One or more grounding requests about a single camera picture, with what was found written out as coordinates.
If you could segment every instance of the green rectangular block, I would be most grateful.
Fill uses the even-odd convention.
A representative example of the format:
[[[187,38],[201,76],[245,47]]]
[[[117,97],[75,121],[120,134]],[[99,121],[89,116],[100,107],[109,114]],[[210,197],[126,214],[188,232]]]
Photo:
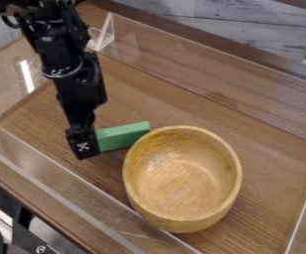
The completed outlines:
[[[100,152],[132,147],[138,140],[151,131],[150,122],[140,122],[96,131]]]

